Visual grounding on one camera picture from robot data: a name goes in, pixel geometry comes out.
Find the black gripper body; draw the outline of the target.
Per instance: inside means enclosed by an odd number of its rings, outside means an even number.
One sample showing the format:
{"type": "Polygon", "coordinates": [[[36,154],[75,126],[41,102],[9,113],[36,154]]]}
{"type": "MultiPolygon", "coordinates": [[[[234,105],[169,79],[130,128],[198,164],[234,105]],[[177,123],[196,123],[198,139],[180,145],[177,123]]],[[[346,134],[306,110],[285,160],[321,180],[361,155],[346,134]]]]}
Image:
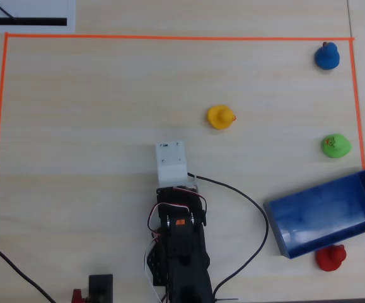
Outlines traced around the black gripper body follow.
{"type": "Polygon", "coordinates": [[[164,187],[156,190],[157,210],[162,225],[177,215],[193,214],[195,222],[207,225],[207,201],[195,189],[164,187]]]}

